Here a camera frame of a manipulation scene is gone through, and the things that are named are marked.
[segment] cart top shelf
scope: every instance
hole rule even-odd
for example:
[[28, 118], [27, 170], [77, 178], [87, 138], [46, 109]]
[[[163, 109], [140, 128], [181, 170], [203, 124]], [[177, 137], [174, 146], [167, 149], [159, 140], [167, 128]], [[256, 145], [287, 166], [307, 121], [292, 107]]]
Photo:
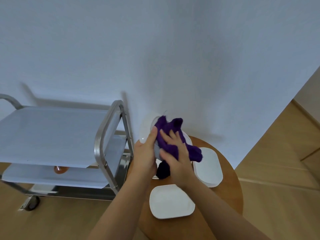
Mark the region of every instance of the cart top shelf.
[[[95, 163], [94, 138], [107, 112], [36, 106], [15, 110], [0, 121], [0, 162], [86, 168]], [[104, 148], [119, 121], [117, 111]]]

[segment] wooden table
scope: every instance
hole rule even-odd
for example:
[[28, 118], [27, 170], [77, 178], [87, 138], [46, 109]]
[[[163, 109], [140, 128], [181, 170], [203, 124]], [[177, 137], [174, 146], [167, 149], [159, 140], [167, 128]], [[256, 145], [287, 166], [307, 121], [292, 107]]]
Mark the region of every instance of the wooden table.
[[[190, 138], [194, 146], [210, 148], [217, 153], [222, 168], [223, 180], [217, 187], [211, 189], [233, 209], [242, 214], [243, 195], [241, 185], [230, 163], [212, 145], [196, 137], [190, 136]], [[142, 232], [151, 240], [215, 239], [197, 206], [195, 206], [195, 210], [191, 215], [185, 217], [160, 220], [153, 216], [149, 206], [150, 193], [154, 187], [166, 184], [173, 184], [171, 177], [163, 180], [151, 180], [139, 219], [139, 228]]]

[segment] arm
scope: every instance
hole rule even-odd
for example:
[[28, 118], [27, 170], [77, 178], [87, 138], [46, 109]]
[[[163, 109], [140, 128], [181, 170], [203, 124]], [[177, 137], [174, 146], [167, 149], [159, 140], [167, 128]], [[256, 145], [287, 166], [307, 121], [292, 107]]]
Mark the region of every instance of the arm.
[[138, 141], [134, 145], [132, 172], [91, 231], [88, 240], [133, 238], [146, 191], [157, 170], [153, 148], [156, 136], [157, 128], [154, 127], [145, 144]]
[[163, 131], [160, 131], [160, 133], [168, 144], [176, 145], [179, 150], [178, 161], [171, 154], [160, 150], [161, 157], [170, 166], [173, 181], [197, 205], [218, 240], [235, 238], [270, 240], [195, 176], [190, 164], [188, 150], [186, 145], [182, 143], [179, 133], [174, 134], [171, 131], [170, 136]]

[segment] dark purple fabric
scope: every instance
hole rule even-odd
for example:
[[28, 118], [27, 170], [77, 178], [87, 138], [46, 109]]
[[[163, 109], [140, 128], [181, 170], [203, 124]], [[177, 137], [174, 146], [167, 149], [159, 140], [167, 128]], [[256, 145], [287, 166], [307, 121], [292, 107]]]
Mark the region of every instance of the dark purple fabric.
[[[164, 139], [162, 138], [160, 134], [160, 129], [163, 129], [164, 133], [169, 135], [170, 130], [172, 130], [174, 133], [179, 131], [180, 138], [183, 143], [186, 143], [186, 139], [183, 136], [182, 130], [181, 130], [181, 125], [182, 125], [183, 119], [182, 118], [176, 118], [173, 119], [171, 122], [167, 122], [167, 119], [165, 116], [161, 116], [155, 126], [158, 129], [158, 134], [157, 134], [157, 141], [158, 141], [158, 146], [162, 149], [164, 149], [166, 152], [170, 153], [172, 156], [174, 156], [175, 159], [178, 160], [179, 158], [179, 151], [178, 147], [176, 145], [168, 145]], [[189, 152], [189, 158], [190, 161], [196, 161], [196, 162], [201, 162], [202, 160], [202, 153], [201, 149], [194, 145], [188, 145], [186, 144], [186, 147]], [[159, 179], [165, 179], [166, 177], [170, 176], [170, 167], [166, 163], [166, 161], [162, 161], [159, 164], [158, 170], [157, 170], [157, 177]]]

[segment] wheel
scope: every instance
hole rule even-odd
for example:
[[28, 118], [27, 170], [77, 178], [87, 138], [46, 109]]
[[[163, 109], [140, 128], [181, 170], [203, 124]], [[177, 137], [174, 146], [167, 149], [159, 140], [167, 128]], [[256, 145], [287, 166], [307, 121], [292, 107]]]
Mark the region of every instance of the wheel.
[[26, 207], [24, 208], [24, 210], [26, 211], [33, 211], [34, 209], [36, 209], [38, 207], [38, 205], [40, 204], [40, 198], [38, 196], [32, 196], [29, 203], [26, 205]]

